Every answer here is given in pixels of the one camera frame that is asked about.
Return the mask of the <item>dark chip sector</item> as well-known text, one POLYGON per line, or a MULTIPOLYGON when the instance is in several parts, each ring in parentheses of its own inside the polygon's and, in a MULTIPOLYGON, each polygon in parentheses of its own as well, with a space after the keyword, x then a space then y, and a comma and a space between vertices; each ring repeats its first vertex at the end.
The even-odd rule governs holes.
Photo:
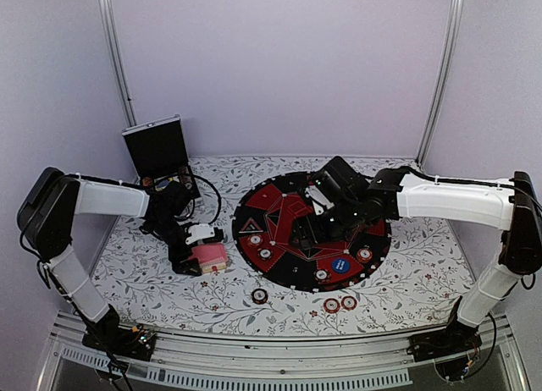
POLYGON ((318 283, 325 283, 330 280, 330 273, 325 269, 318 269, 315 271, 314 277, 318 283))
POLYGON ((262 260, 269 260, 273 256, 273 252, 270 249, 261 249, 258 251, 258 256, 262 260))

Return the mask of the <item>orange chip stack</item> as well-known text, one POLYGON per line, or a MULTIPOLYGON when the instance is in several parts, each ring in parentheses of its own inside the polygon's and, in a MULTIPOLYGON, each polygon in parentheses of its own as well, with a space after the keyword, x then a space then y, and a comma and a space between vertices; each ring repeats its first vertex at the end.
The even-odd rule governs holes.
POLYGON ((337 313, 340 310, 340 302, 337 299, 328 298, 324 301, 323 308, 327 313, 337 313))

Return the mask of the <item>dark chip bottom sector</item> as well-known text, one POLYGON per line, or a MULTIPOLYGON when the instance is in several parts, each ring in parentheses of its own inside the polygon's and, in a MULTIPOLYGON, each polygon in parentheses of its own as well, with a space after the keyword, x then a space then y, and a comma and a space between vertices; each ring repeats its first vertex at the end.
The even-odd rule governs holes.
POLYGON ((325 283, 330 280, 330 273, 325 269, 318 269, 315 271, 314 277, 318 283, 325 283))

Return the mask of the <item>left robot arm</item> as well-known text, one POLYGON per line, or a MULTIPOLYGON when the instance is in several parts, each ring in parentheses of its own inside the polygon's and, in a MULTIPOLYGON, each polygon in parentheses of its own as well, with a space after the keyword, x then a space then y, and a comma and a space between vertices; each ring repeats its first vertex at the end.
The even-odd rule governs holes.
POLYGON ((37 259, 47 287, 55 287, 85 324, 82 343, 106 353, 149 361, 155 334, 142 324, 125 328, 75 254, 73 231, 80 215, 132 217, 142 221, 141 231, 166 246, 174 273, 202 275, 195 249, 221 242, 224 232, 214 222, 182 223, 180 217, 192 201, 191 192, 178 180, 162 189, 153 184, 129 184, 79 173, 45 168, 17 213, 20 247, 37 259))

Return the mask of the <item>dark brown chip stack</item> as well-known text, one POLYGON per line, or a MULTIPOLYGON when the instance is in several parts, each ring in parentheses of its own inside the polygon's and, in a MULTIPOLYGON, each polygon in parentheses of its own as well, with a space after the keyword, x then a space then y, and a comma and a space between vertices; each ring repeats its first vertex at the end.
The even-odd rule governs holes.
POLYGON ((265 289, 255 289, 252 291, 251 298, 257 305, 265 304, 268 301, 268 292, 265 289))

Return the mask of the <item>pink playing card deck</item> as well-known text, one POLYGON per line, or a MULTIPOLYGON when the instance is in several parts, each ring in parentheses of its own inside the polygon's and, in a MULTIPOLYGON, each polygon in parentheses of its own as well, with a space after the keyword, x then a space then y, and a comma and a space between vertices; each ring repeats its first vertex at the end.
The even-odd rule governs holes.
POLYGON ((196 246, 192 249, 192 254, 200 265, 209 262, 228 262, 226 249, 221 243, 196 246))

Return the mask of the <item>blue small blind button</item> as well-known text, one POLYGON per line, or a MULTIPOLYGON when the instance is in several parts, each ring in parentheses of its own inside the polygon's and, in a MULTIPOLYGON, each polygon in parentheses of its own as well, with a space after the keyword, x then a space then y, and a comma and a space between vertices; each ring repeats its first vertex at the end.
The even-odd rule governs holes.
POLYGON ((347 259, 341 257, 333 260, 331 267, 336 273, 347 273, 351 268, 351 264, 347 259))

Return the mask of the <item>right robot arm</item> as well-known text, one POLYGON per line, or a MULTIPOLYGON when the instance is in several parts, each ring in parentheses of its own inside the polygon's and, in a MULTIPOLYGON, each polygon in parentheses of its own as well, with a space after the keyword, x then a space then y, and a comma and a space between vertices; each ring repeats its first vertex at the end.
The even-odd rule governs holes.
POLYGON ((541 205, 524 172, 510 179, 455 179, 404 166, 366 178, 334 157, 308 177, 300 194, 316 207, 293 223, 290 241, 302 249, 401 218, 442 218, 500 230, 500 250, 454 303, 445 327, 409 338, 406 352, 415 361, 479 350, 482 321, 524 277, 541 268, 541 205))

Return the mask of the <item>orange chip sector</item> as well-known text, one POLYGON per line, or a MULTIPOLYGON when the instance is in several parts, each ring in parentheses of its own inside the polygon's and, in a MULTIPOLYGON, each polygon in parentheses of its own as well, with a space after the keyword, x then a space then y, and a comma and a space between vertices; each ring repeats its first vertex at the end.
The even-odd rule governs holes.
POLYGON ((263 237, 260 234, 253 234, 248 238, 247 243, 252 247, 258 247, 262 244, 263 237))
POLYGON ((361 248, 356 253, 356 259, 360 263, 368 263, 372 260, 373 253, 369 248, 361 248))

